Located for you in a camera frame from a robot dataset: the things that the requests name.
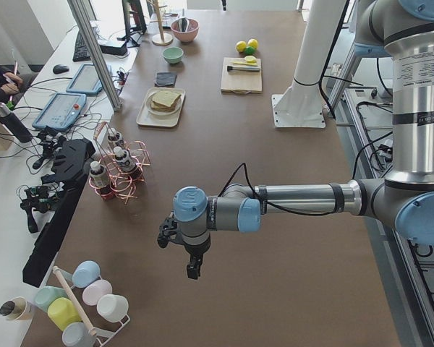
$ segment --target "computer mouse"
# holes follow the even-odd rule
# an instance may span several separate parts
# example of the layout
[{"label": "computer mouse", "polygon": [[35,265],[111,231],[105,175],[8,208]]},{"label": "computer mouse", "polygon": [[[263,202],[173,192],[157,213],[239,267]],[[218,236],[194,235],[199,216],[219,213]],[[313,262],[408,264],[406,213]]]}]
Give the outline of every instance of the computer mouse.
[{"label": "computer mouse", "polygon": [[68,72],[69,71],[69,67],[67,67],[66,65],[55,65],[53,67],[53,73],[54,74],[62,74],[63,72]]}]

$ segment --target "pink bowl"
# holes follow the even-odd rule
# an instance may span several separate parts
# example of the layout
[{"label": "pink bowl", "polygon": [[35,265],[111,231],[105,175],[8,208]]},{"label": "pink bowl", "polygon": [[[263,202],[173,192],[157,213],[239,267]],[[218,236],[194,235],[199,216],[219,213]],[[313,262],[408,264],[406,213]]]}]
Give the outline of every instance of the pink bowl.
[{"label": "pink bowl", "polygon": [[188,18],[188,21],[190,22],[190,24],[188,25],[188,31],[186,31],[184,33],[182,31],[179,31],[179,21],[178,20],[176,20],[175,22],[173,22],[171,24],[172,33],[174,34],[176,39],[181,41],[181,42],[193,41],[197,35],[197,31],[200,28],[200,25],[196,20],[191,20],[190,18]]}]

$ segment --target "lemon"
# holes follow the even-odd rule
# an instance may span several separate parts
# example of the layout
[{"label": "lemon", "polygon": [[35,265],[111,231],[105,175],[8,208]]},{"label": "lemon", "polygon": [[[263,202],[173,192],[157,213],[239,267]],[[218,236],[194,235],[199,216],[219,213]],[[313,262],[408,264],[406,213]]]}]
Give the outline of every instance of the lemon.
[{"label": "lemon", "polygon": [[250,64],[253,64],[253,63],[257,63],[257,62],[258,62],[257,60],[255,60],[255,57],[254,57],[254,56],[245,56],[244,60],[245,60],[247,63],[250,63]]},{"label": "lemon", "polygon": [[243,53],[248,55],[248,56],[253,55],[254,52],[255,52],[255,48],[251,47],[251,46],[246,46],[246,48],[243,50]]},{"label": "lemon", "polygon": [[242,53],[244,51],[244,49],[246,48],[246,46],[247,46],[247,43],[245,43],[244,41],[239,41],[239,42],[237,42],[237,45],[235,48],[237,49],[238,52]]},{"label": "lemon", "polygon": [[258,49],[259,48],[259,43],[255,38],[251,38],[248,42],[247,45],[250,47],[253,47],[254,49]]}]

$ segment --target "white desk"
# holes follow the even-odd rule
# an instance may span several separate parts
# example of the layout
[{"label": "white desk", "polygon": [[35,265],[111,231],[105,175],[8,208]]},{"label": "white desk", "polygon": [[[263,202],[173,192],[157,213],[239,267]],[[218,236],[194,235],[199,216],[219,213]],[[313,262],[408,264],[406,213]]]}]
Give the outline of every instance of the white desk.
[{"label": "white desk", "polygon": [[[109,36],[109,33],[103,33],[101,26],[100,29],[103,36]],[[77,71],[79,65],[87,63],[72,62],[72,53],[74,51],[74,42],[77,36],[77,31],[77,28],[73,28],[68,32],[66,38],[55,50],[54,54],[48,60],[34,83],[55,77],[72,77]],[[132,67],[136,55],[137,48],[129,48],[128,56],[123,59],[115,56],[104,56],[106,63],[112,66],[112,71],[115,73],[120,68],[128,71]],[[69,71],[55,75],[52,69],[56,64],[67,65]],[[41,83],[37,86],[64,92],[69,81],[70,80],[54,80]],[[53,93],[54,92],[50,90],[30,88],[17,106],[43,108]],[[106,94],[101,92],[96,99],[95,97],[88,98],[83,113],[86,113],[88,106],[94,102],[90,112],[99,114],[94,115],[93,120],[109,120],[114,112],[109,100],[105,97]],[[28,116],[23,120],[23,123],[28,128],[31,128],[32,122],[39,114],[36,110],[31,110],[29,113],[25,108],[17,109],[15,113],[20,118],[25,117],[28,114]],[[76,124],[89,121],[89,118],[90,116],[80,118],[77,120]],[[88,126],[90,128],[95,128],[96,124],[93,122],[89,123]],[[78,129],[73,138],[81,138],[82,136],[92,139],[93,130]],[[20,143],[19,145],[28,147],[29,143]],[[36,148],[38,149],[38,152],[41,153],[41,146],[36,146]],[[17,145],[12,144],[6,152],[0,152],[0,156],[12,155],[19,150],[20,148]],[[36,153],[36,149],[30,148],[30,150]],[[20,209],[20,199],[16,195],[16,190],[18,186],[23,184],[28,185],[29,187],[40,185],[40,177],[50,172],[49,168],[51,167],[51,164],[43,168],[43,170],[38,174],[32,175],[25,165],[25,161],[30,155],[31,153],[28,151],[23,151],[12,158],[0,159],[0,306],[5,301],[16,296],[24,296],[27,300],[32,301],[38,290],[37,288],[22,282],[22,269],[34,248],[34,242],[38,237],[38,233],[29,233],[27,229],[27,217],[25,211]],[[29,160],[29,164],[32,166],[32,163],[36,159],[37,157]],[[46,213],[44,215],[40,213],[33,214],[39,229],[42,228],[46,221],[51,219],[51,213]],[[30,321],[9,322],[0,316],[0,346],[19,346],[27,332],[29,324]]]}]

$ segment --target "blue frame device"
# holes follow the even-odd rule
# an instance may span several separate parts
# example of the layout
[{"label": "blue frame device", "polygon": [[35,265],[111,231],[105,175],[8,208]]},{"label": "blue frame device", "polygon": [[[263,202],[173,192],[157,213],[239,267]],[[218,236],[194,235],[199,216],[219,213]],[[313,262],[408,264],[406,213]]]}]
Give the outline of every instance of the blue frame device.
[{"label": "blue frame device", "polygon": [[89,96],[97,95],[103,86],[93,64],[83,64],[77,70],[75,76],[67,86],[68,93],[86,94]]},{"label": "blue frame device", "polygon": [[64,131],[75,123],[86,102],[85,94],[57,93],[46,104],[32,126],[36,129],[51,127]]}]

